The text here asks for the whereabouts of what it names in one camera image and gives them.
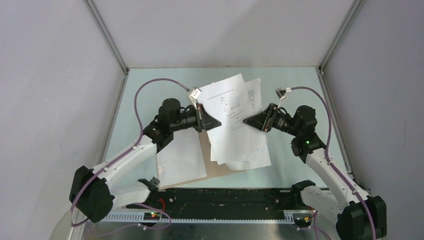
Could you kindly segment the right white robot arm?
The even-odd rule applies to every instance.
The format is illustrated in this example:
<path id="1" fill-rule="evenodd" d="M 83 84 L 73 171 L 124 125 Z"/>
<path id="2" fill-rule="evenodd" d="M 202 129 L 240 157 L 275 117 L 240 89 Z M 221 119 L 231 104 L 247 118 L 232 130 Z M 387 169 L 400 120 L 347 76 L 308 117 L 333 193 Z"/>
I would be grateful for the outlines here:
<path id="1" fill-rule="evenodd" d="M 274 103 L 243 123 L 261 132 L 277 129 L 292 135 L 293 154 L 325 183 L 327 195 L 310 180 L 292 185 L 291 204 L 297 209 L 312 207 L 335 225 L 342 240 L 378 240 L 387 236 L 387 205 L 380 196 L 371 196 L 346 173 L 341 172 L 327 154 L 328 147 L 316 133 L 316 111 L 301 105 L 294 116 Z"/>

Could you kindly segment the brown cardboard folder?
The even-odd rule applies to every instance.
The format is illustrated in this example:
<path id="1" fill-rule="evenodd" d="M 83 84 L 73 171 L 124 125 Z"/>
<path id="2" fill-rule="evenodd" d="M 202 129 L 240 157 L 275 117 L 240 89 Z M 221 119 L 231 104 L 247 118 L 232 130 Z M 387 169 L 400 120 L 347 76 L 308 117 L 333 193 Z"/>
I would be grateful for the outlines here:
<path id="1" fill-rule="evenodd" d="M 203 132 L 203 133 L 198 133 L 199 136 L 199 141 L 200 141 L 200 146 L 201 146 L 201 150 L 202 150 L 202 155 L 203 155 L 203 159 L 204 159 L 204 164 L 205 164 L 205 168 L 206 168 L 206 177 L 197 179 L 197 180 L 191 180 L 185 183 L 179 183 L 173 186 L 170 186 L 168 188 L 175 188 L 175 187 L 180 187 L 186 184 L 192 184 L 192 183 L 196 183 L 196 182 L 200 182 L 203 180 L 208 180 L 208 179 L 212 179 L 212 178 L 217 178 L 217 177 L 222 177 L 222 176 L 226 176 L 226 175 L 230 175 L 235 173 L 234 170 L 229 169 L 229 167 L 227 167 L 225 164 L 217 164 L 217 162 L 215 161 L 211 161 L 211 150 L 210 150 L 210 143 L 209 143 L 209 139 L 208 139 L 208 135 L 207 133 Z"/>

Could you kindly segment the white paper sheet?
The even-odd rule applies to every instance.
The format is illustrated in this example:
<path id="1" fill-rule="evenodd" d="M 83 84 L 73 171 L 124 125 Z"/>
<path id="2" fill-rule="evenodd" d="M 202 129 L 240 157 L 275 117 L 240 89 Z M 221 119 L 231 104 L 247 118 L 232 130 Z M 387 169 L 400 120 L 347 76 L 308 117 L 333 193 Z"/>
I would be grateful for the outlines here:
<path id="1" fill-rule="evenodd" d="M 177 131 L 173 140 L 156 155 L 159 188 L 207 176 L 199 133 L 194 129 Z"/>

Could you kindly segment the printed paper sheet stack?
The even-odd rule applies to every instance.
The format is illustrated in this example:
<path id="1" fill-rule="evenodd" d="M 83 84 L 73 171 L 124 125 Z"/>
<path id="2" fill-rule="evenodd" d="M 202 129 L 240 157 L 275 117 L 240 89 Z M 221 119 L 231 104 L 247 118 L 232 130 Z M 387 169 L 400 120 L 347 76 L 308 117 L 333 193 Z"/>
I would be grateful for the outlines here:
<path id="1" fill-rule="evenodd" d="M 266 134 L 243 122 L 262 111 L 261 79 L 244 81 L 237 74 L 200 90 L 197 100 L 209 115 L 221 122 L 221 126 L 207 132 L 211 160 L 232 171 L 270 166 Z"/>

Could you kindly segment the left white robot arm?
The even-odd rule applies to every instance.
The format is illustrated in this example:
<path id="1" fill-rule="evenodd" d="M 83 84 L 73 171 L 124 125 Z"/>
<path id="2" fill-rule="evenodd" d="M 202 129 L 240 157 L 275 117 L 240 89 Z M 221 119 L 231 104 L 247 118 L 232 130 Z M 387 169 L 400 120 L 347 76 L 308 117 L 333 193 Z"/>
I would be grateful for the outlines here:
<path id="1" fill-rule="evenodd" d="M 127 150 L 92 168 L 83 165 L 75 171 L 70 211 L 78 209 L 87 220 L 97 223 L 111 210 L 126 205 L 141 203 L 145 208 L 153 208 L 158 202 L 158 194 L 153 191 L 159 183 L 156 178 L 135 179 L 125 186 L 120 186 L 119 181 L 163 150 L 174 139 L 175 132 L 193 128 L 202 133 L 221 125 L 201 103 L 182 107 L 175 98 L 165 99 L 153 121 L 141 129 L 142 136 Z"/>

